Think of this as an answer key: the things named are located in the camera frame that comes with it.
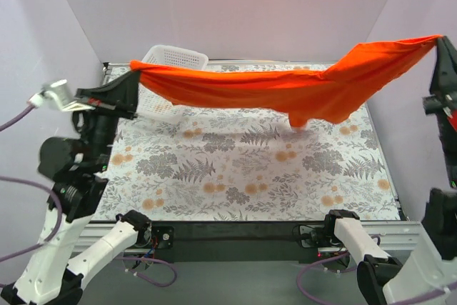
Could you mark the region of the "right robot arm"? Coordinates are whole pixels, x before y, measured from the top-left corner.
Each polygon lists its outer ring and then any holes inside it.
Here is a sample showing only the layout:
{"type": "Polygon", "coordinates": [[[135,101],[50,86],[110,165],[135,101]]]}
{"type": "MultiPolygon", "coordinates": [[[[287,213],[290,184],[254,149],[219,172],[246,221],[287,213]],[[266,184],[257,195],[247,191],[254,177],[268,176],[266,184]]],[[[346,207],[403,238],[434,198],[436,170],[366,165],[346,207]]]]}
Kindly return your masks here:
{"type": "Polygon", "coordinates": [[[436,63],[425,114],[434,115],[451,191],[433,188],[425,213],[396,249],[410,249],[405,262],[381,248],[353,212],[330,211],[324,240],[343,247],[356,263],[358,289],[367,304],[444,304],[456,290],[456,48],[447,36],[436,40],[436,63]]]}

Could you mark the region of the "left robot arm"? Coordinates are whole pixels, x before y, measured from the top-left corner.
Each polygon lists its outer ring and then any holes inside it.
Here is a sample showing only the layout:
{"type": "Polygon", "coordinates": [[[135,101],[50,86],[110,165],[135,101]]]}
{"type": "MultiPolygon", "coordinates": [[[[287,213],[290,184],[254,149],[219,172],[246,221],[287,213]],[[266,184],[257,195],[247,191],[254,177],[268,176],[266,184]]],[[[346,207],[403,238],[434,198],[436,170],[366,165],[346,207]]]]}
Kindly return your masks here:
{"type": "Polygon", "coordinates": [[[129,71],[92,89],[71,92],[66,80],[49,82],[29,99],[71,115],[75,139],[53,136],[39,151],[39,173],[50,180],[43,229],[28,248],[22,275],[1,288],[9,304],[77,304],[93,277],[125,249],[151,242],[151,220],[134,210],[117,218],[112,230],[78,256],[74,247],[96,213],[120,119],[135,119],[140,72],[129,71]]]}

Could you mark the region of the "orange t shirt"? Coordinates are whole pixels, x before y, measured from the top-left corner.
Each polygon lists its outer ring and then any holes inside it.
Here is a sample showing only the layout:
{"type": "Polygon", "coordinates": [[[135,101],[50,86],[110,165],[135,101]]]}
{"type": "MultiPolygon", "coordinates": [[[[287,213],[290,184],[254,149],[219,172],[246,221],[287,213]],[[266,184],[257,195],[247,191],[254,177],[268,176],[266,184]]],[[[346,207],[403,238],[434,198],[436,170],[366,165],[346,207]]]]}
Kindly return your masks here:
{"type": "MultiPolygon", "coordinates": [[[[171,81],[184,87],[184,106],[214,109],[270,109],[287,114],[293,128],[312,119],[340,124],[385,85],[405,74],[433,47],[439,35],[357,44],[323,71],[211,72],[178,69],[171,81]]],[[[153,64],[132,60],[140,73],[153,64]]],[[[141,84],[152,84],[140,75],[141,84]]]]}

